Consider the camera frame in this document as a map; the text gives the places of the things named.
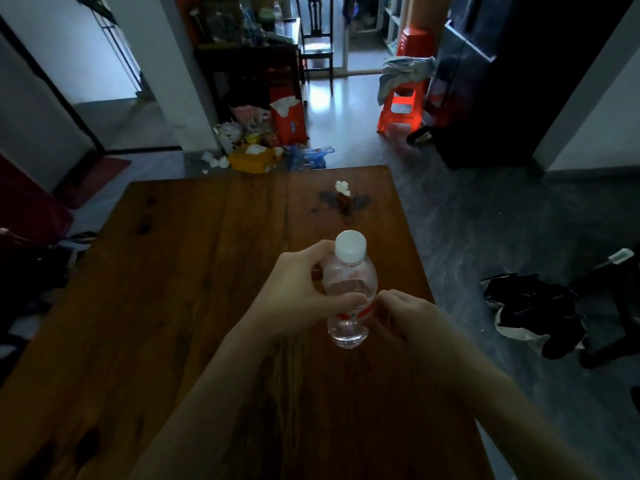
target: bottle label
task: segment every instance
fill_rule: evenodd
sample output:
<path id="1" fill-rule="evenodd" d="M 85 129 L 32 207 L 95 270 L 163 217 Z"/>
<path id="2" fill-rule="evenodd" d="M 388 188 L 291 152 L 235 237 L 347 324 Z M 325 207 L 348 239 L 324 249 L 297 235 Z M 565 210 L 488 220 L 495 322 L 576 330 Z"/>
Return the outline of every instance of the bottle label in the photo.
<path id="1" fill-rule="evenodd" d="M 364 320 L 369 317 L 369 314 L 373 310 L 373 298 L 375 297 L 372 296 L 364 305 L 361 305 L 348 313 L 338 314 L 335 317 L 338 320 Z"/>

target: cloth on stool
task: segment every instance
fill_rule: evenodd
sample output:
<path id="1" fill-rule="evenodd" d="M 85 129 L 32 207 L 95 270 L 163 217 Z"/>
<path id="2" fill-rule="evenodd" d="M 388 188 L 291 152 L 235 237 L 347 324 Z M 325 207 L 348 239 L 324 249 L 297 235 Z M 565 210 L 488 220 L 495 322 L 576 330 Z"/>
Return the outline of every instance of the cloth on stool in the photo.
<path id="1" fill-rule="evenodd" d="M 434 57 L 391 57 L 382 64 L 378 104 L 382 106 L 391 91 L 407 82 L 432 78 L 436 72 Z"/>

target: dark wooden desk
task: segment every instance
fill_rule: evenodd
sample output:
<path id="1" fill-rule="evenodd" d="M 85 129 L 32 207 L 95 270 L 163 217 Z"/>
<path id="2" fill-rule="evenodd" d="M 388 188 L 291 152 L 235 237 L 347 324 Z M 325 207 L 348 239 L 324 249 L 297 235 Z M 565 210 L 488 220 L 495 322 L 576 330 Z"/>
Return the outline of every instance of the dark wooden desk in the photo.
<path id="1" fill-rule="evenodd" d="M 370 204 L 331 209 L 336 180 Z M 432 299 L 387 167 L 131 184 L 0 390 L 0 477 L 123 478 L 279 254 L 347 228 L 380 289 Z M 492 478 L 468 411 L 379 337 L 343 350 L 320 322 L 281 347 L 228 451 L 236 478 Z"/>
<path id="2" fill-rule="evenodd" d="M 227 72 L 233 75 L 247 75 L 270 83 L 271 72 L 277 68 L 288 68 L 291 72 L 291 85 L 297 99 L 302 101 L 300 82 L 303 81 L 301 68 L 300 19 L 285 19 L 284 35 L 293 43 L 273 43 L 260 47 L 220 46 L 215 43 L 204 43 L 194 51 L 194 57 L 207 80 L 218 117 L 224 121 L 230 119 L 230 112 L 220 99 L 215 72 Z"/>

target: chair seat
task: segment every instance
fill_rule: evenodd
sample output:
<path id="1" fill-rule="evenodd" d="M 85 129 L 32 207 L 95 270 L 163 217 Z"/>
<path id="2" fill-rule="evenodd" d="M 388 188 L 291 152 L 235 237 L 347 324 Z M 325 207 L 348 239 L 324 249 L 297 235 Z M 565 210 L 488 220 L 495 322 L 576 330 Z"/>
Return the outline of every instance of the chair seat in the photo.
<path id="1" fill-rule="evenodd" d="M 330 40 L 324 39 L 306 39 L 305 46 L 301 49 L 301 54 L 304 57 L 322 57 L 324 55 L 331 55 L 333 53 L 333 47 Z"/>

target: baseboard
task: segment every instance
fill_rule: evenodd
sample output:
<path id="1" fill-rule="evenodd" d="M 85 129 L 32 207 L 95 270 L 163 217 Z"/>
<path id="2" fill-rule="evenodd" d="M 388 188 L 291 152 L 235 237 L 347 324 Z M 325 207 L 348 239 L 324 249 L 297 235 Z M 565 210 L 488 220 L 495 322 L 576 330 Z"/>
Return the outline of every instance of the baseboard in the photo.
<path id="1" fill-rule="evenodd" d="M 640 166 L 612 166 L 605 168 L 576 168 L 571 170 L 550 170 L 545 172 L 545 180 L 581 180 L 584 178 L 640 177 Z"/>

